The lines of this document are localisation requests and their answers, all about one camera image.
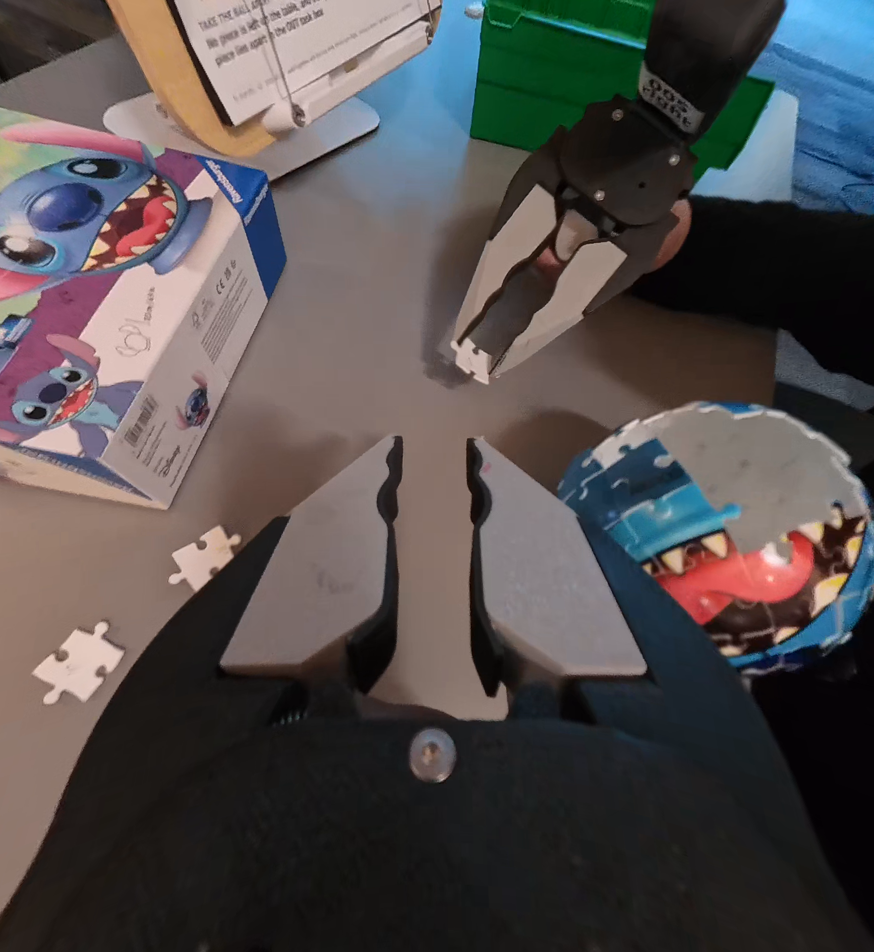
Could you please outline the person's right hand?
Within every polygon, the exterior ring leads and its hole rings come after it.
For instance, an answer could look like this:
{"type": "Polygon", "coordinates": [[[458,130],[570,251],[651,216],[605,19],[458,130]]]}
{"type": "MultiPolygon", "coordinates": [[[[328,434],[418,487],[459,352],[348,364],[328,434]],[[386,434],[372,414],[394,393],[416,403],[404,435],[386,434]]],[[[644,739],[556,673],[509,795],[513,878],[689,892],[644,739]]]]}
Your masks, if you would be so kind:
{"type": "MultiPolygon", "coordinates": [[[[653,264],[647,268],[644,273],[650,273],[668,264],[680,251],[690,232],[692,225],[690,199],[680,199],[673,205],[671,212],[676,216],[678,221],[666,235],[653,264]]],[[[564,263],[555,255],[554,251],[547,248],[536,259],[535,267],[540,273],[554,282],[562,272],[564,263]]]]}

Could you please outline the green plastic bin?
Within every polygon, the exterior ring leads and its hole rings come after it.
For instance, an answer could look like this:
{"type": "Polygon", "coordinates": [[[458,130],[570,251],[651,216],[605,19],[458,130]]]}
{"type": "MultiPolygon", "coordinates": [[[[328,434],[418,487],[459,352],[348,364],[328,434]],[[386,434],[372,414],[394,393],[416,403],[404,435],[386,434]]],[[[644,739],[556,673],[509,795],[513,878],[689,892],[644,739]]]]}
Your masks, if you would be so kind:
{"type": "Polygon", "coordinates": [[[484,2],[472,138],[533,151],[592,103],[644,98],[725,171],[774,90],[751,69],[783,1],[484,2]]]}

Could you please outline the person's dark clothing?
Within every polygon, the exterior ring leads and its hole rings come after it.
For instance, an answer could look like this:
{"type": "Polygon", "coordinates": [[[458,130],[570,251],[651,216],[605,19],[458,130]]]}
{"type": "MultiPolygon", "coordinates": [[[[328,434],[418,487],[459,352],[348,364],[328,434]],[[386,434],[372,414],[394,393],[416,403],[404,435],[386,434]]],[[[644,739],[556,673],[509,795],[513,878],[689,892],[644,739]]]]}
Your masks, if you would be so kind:
{"type": "MultiPolygon", "coordinates": [[[[776,386],[775,406],[844,448],[874,502],[873,415],[787,384],[776,386]]],[[[756,680],[754,697],[825,857],[874,937],[874,601],[845,646],[756,680]]]]}

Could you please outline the blue puzzle ball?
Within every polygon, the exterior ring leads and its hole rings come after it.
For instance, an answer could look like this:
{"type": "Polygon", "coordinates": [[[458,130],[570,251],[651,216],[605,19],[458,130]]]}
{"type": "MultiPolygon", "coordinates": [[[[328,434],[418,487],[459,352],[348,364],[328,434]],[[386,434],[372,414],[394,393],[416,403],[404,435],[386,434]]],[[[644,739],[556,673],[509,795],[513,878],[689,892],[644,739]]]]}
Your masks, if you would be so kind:
{"type": "Polygon", "coordinates": [[[782,411],[694,402],[580,453],[557,490],[752,678],[848,644],[874,599],[874,503],[849,455],[782,411]]]}

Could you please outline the white puzzle piece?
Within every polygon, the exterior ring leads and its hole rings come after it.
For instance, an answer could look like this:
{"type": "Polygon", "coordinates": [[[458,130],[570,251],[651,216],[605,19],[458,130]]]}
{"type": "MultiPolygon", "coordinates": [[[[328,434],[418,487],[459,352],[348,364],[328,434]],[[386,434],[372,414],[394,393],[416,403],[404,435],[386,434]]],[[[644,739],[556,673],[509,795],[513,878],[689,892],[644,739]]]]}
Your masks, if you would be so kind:
{"type": "Polygon", "coordinates": [[[488,386],[494,365],[493,355],[479,348],[471,339],[451,341],[455,364],[475,381],[488,386]]]}
{"type": "Polygon", "coordinates": [[[169,575],[169,585],[187,585],[193,593],[200,591],[233,560],[241,542],[239,534],[223,526],[205,531],[198,541],[171,553],[177,570],[169,575]]]}
{"type": "Polygon", "coordinates": [[[85,703],[122,661],[125,650],[110,641],[110,622],[99,621],[91,630],[76,628],[31,673],[47,685],[46,707],[68,694],[85,703]]]}

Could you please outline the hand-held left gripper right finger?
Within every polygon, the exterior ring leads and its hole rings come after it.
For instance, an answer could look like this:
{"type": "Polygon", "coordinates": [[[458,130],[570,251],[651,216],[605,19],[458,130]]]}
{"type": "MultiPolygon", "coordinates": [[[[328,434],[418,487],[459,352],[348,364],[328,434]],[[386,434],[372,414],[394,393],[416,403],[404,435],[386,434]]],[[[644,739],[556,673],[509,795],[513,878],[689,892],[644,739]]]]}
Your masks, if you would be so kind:
{"type": "Polygon", "coordinates": [[[470,649],[489,697],[648,673],[575,513],[484,438],[466,442],[470,649]]]}

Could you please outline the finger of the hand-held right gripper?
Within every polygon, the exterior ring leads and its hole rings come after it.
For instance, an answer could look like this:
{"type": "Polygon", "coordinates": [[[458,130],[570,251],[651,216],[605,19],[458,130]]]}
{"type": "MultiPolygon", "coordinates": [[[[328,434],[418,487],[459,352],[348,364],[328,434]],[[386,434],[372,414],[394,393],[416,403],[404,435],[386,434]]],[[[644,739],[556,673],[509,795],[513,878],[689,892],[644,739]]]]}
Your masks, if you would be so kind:
{"type": "Polygon", "coordinates": [[[504,353],[526,329],[530,312],[512,305],[490,315],[515,275],[536,259],[557,226],[555,197],[534,184],[495,224],[478,259],[453,332],[455,353],[504,353]]]}
{"type": "Polygon", "coordinates": [[[502,376],[578,324],[625,259],[580,212],[566,211],[550,244],[490,311],[490,376],[502,376]]]}

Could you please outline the cartoon printed puzzle box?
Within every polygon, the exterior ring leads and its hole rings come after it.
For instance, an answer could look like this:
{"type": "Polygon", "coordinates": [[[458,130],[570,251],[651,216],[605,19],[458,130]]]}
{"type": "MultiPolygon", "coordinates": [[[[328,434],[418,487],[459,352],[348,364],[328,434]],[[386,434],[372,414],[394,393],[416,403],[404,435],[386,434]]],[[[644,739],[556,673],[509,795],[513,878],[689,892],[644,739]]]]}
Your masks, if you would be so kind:
{"type": "Polygon", "coordinates": [[[0,478],[169,508],[286,263],[265,172],[0,108],[0,478]]]}

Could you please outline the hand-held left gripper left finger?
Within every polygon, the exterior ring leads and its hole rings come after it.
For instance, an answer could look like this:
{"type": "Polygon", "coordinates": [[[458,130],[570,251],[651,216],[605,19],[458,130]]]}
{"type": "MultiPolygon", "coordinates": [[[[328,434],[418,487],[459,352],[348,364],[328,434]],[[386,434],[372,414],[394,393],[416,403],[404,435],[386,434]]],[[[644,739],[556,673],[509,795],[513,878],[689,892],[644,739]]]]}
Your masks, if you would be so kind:
{"type": "Polygon", "coordinates": [[[403,470],[404,440],[389,435],[291,511],[223,672],[373,689],[397,644],[403,470]]]}

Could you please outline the person's right forearm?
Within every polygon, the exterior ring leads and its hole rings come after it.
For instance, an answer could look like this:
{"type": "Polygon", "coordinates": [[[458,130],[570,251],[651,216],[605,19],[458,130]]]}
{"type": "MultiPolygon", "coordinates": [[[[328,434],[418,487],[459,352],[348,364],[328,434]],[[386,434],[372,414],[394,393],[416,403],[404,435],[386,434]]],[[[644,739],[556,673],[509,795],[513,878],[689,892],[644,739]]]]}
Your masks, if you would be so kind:
{"type": "Polygon", "coordinates": [[[686,241],[631,296],[786,331],[825,370],[874,387],[874,216],[689,199],[686,241]]]}

